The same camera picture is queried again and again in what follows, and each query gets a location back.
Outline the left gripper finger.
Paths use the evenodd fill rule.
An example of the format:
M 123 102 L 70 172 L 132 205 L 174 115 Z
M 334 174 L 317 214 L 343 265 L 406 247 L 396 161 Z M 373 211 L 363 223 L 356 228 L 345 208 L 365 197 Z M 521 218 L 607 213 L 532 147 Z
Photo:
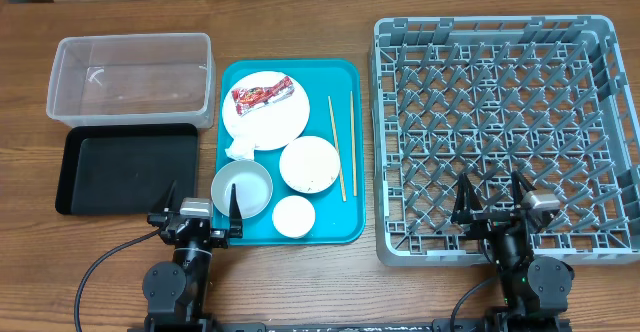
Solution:
M 176 181 L 172 181 L 168 188 L 163 192 L 159 200 L 152 206 L 151 214 L 168 213 L 171 211 L 174 200 Z
M 231 185 L 228 213 L 229 213 L 230 227 L 241 228 L 243 218 L 237 202 L 237 193 L 236 193 L 235 183 Z

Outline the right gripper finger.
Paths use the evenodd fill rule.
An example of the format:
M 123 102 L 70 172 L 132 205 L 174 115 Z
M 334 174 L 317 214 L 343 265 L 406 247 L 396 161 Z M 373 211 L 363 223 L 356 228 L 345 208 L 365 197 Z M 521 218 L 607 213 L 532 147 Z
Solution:
M 466 173 L 461 173 L 458 176 L 457 182 L 457 195 L 454 204 L 453 212 L 459 213 L 471 213 L 472 211 L 482 211 L 483 206 L 475 193 L 475 188 L 470 182 Z
M 533 208 L 536 188 L 519 171 L 511 173 L 511 191 L 516 209 L 530 210 Z

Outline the grey shallow bowl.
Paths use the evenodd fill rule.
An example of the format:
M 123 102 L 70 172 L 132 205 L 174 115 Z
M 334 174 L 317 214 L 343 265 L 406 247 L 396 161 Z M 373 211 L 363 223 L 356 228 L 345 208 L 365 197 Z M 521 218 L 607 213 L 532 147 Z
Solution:
M 211 185 L 213 204 L 224 216 L 229 216 L 233 186 L 243 219 L 260 214 L 273 193 L 271 176 L 261 164 L 251 160 L 233 161 L 216 173 Z

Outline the small white cup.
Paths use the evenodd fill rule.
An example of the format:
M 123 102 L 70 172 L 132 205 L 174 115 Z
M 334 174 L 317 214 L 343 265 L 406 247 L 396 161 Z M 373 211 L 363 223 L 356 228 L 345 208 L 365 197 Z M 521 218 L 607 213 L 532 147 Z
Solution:
M 298 195 L 281 199 L 272 213 L 275 229 L 281 235 L 293 239 L 302 238 L 309 233 L 315 220 L 316 213 L 312 203 Z

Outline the white napkin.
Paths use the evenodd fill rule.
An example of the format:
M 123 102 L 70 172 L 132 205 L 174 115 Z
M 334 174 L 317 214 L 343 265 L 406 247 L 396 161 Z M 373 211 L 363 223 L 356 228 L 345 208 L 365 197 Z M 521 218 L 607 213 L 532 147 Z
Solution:
M 232 143 L 225 149 L 228 158 L 240 160 L 253 160 L 255 158 L 256 141 L 251 134 L 240 134 L 233 138 Z

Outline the pink bowl with rice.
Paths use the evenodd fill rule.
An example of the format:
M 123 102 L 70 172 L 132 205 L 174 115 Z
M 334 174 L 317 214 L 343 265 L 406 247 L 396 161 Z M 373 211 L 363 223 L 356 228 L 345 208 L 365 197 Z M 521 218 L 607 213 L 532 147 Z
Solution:
M 328 189 L 339 177 L 340 159 L 336 148 L 317 136 L 302 136 L 282 151 L 279 171 L 293 190 L 315 194 Z

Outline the large white plate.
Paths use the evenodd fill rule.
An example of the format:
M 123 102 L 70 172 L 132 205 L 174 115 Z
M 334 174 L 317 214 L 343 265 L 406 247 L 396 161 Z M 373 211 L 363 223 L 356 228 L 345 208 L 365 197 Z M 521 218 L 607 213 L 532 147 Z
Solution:
M 239 116 L 231 92 L 238 88 L 271 87 L 287 75 L 276 71 L 259 71 L 241 78 L 223 98 L 222 125 L 233 141 L 253 142 L 257 151 L 282 148 L 302 134 L 310 118 L 309 97 L 293 77 L 291 96 L 273 104 L 263 105 Z

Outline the red snack wrapper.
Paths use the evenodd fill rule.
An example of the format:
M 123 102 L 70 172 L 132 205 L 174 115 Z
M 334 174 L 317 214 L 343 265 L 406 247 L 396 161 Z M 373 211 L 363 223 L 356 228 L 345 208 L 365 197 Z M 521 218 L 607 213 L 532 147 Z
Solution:
M 267 105 L 289 98 L 295 91 L 293 81 L 285 76 L 270 87 L 236 88 L 231 91 L 236 113 L 244 116 Z

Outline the wooden chopstick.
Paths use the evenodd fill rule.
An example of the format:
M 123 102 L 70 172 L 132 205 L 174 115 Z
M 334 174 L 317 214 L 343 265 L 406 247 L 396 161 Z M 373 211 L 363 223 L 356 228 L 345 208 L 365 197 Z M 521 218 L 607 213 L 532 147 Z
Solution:
M 355 134 L 355 106 L 354 94 L 350 91 L 350 125 L 351 125 L 351 157 L 352 157 L 352 184 L 353 196 L 358 196 L 357 159 L 356 159 L 356 134 Z
M 334 147 L 335 147 L 336 153 L 338 155 L 338 162 L 339 162 L 338 163 L 339 164 L 338 178 L 339 178 L 339 185 L 340 185 L 340 189 L 341 189 L 341 196 L 342 196 L 342 201 L 346 202 L 347 201 L 347 196 L 346 196 L 346 189 L 345 189 L 345 183 L 344 183 L 344 175 L 343 175 L 343 170 L 342 170 L 342 161 L 341 161 L 341 154 L 340 154 L 340 148 L 339 148 L 339 139 L 338 139 L 338 133 L 337 133 L 337 128 L 336 128 L 336 120 L 335 120 L 335 115 L 334 115 L 333 103 L 332 103 L 331 96 L 328 96 L 327 99 L 328 99 L 328 108 L 329 108 L 329 115 L 330 115 L 330 121 L 331 121 L 331 127 L 332 127 L 332 135 L 333 135 Z

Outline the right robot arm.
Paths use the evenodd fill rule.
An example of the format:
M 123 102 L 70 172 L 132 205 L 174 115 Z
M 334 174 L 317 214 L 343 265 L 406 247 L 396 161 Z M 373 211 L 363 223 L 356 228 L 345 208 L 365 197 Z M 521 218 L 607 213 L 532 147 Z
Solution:
M 470 289 L 456 303 L 449 329 L 468 331 L 569 331 L 570 322 L 559 315 L 568 309 L 574 269 L 553 257 L 537 257 L 531 237 L 545 229 L 560 211 L 553 192 L 535 188 L 520 172 L 511 174 L 510 210 L 486 212 L 468 176 L 460 174 L 451 221 L 467 228 L 466 240 L 476 240 L 496 275 Z M 467 326 L 457 320 L 464 302 L 476 291 L 499 282 L 502 306 L 489 307 L 478 322 Z

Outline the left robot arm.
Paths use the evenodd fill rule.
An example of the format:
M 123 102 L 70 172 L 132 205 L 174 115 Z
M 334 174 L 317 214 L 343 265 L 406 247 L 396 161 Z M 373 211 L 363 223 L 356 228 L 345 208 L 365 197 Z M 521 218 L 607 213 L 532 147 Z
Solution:
M 232 239 L 243 236 L 236 186 L 231 186 L 230 226 L 226 229 L 213 226 L 213 203 L 208 199 L 186 198 L 175 211 L 175 189 L 176 184 L 171 183 L 147 217 L 174 251 L 170 261 L 155 264 L 144 276 L 142 290 L 148 303 L 144 329 L 221 331 L 221 324 L 204 311 L 204 302 L 212 251 L 226 249 Z

